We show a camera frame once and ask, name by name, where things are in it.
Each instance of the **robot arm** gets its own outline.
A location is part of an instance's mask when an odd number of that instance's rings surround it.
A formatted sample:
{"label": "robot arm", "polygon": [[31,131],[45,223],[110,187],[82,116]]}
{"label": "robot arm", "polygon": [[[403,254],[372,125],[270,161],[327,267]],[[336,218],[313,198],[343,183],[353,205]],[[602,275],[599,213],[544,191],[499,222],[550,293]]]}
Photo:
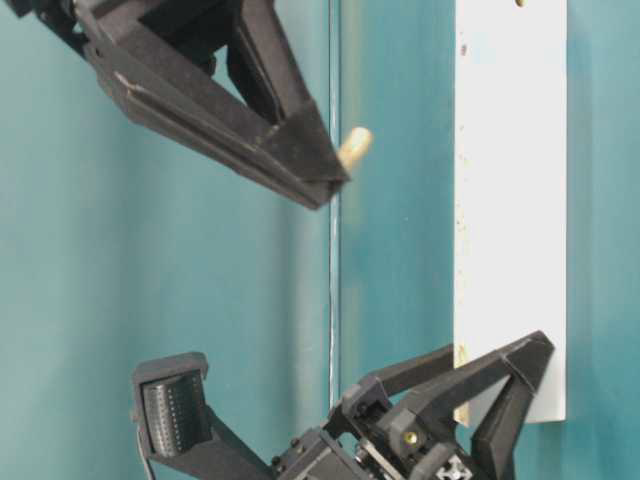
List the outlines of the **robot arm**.
{"label": "robot arm", "polygon": [[[151,362],[134,374],[142,452],[145,461],[205,480],[513,480],[513,451],[552,353],[537,332],[455,370],[446,347],[373,372],[344,393],[325,425],[294,439],[271,470],[205,408],[202,354]],[[465,452],[453,410],[504,379]],[[405,390],[394,405],[390,397]],[[338,441],[347,432],[358,441],[355,455]]]}
{"label": "robot arm", "polygon": [[[349,180],[273,0],[5,0],[79,53],[134,122],[309,208]],[[244,103],[215,80],[227,48]]]}

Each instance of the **white wooden plank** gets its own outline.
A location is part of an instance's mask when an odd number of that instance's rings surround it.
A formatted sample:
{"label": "white wooden plank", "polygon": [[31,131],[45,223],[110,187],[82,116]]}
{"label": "white wooden plank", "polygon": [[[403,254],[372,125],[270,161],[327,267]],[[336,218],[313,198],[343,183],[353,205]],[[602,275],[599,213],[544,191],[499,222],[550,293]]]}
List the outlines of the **white wooden plank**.
{"label": "white wooden plank", "polygon": [[[456,36],[456,351],[543,330],[556,353],[528,420],[563,420],[566,0],[457,0]],[[471,402],[472,424],[493,396]]]}

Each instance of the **screw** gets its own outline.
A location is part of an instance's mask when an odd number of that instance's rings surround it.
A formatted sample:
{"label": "screw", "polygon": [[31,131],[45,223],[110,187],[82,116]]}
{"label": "screw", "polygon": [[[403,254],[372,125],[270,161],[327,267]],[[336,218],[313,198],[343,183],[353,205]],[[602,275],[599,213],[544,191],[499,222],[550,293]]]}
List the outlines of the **screw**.
{"label": "screw", "polygon": [[416,432],[405,432],[404,441],[407,445],[415,445],[418,443],[418,434]]}

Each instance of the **teal wall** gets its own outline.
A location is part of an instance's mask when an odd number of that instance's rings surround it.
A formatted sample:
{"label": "teal wall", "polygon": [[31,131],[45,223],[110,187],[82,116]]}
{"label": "teal wall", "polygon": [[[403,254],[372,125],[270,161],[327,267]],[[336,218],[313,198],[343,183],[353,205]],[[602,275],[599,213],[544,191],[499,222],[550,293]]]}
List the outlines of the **teal wall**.
{"label": "teal wall", "polygon": [[[343,196],[349,384],[451,339],[454,2],[342,5],[343,128],[377,133]],[[639,26],[637,2],[569,0],[569,418],[525,428],[520,478],[637,476]]]}
{"label": "teal wall", "polygon": [[[132,126],[0,7],[0,478],[143,478],[131,372],[190,350],[270,458],[327,411],[328,210]],[[328,6],[278,8],[327,116]]]}
{"label": "teal wall", "polygon": [[[340,65],[342,130],[376,134],[336,239],[344,386],[451,340],[454,11],[340,3],[339,62],[328,0],[277,5],[325,118]],[[635,472],[640,6],[614,3],[569,1],[569,419],[525,429],[520,478]],[[0,24],[0,478],[143,478],[130,373],[187,350],[269,458],[328,407],[328,209],[132,126],[34,19]]]}

